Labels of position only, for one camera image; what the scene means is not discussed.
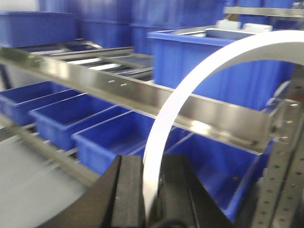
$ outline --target blue plastic bin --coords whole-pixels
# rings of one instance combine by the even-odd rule
[[[46,12],[73,13],[80,16],[80,0],[44,0]]]
[[[113,21],[118,24],[132,22],[133,0],[82,0],[82,19],[102,22]]]
[[[132,46],[132,28],[116,22],[81,22],[82,38],[93,41],[104,48]]]
[[[103,174],[116,155],[143,155],[154,119],[128,112],[73,135],[78,158],[92,170]],[[183,138],[188,132],[174,128],[166,148]]]
[[[190,134],[168,149],[168,154],[186,154],[196,175],[225,215],[234,216],[248,187],[255,180],[255,172],[263,169],[257,164],[259,156]]]
[[[291,8],[296,0],[264,0],[266,8]]]
[[[39,4],[39,12],[46,12],[47,11],[46,0],[39,0],[38,4]]]
[[[0,92],[0,110],[20,125],[34,122],[30,110],[78,95],[53,82],[41,82]]]
[[[170,32],[152,32],[148,36],[154,39],[154,81],[172,88],[206,57],[234,42]],[[279,85],[291,76],[292,71],[285,68],[292,66],[273,60],[242,63],[213,74],[194,93],[261,110]]]
[[[264,0],[238,0],[238,6],[241,7],[262,7]]]
[[[0,11],[0,46],[19,48],[76,39],[75,18],[69,13]]]
[[[223,19],[225,0],[134,0],[133,22],[147,27],[195,27]]]
[[[145,25],[132,24],[133,47],[135,53],[153,55],[153,40],[148,38],[149,32],[164,31],[170,28],[147,27]]]
[[[246,23],[270,25],[270,17],[268,16],[240,15],[238,21],[241,22],[241,27]]]
[[[226,0],[226,6],[235,6],[237,4],[237,0]]]
[[[32,110],[39,135],[63,150],[75,147],[71,135],[109,118],[102,111],[113,104],[83,94]]]

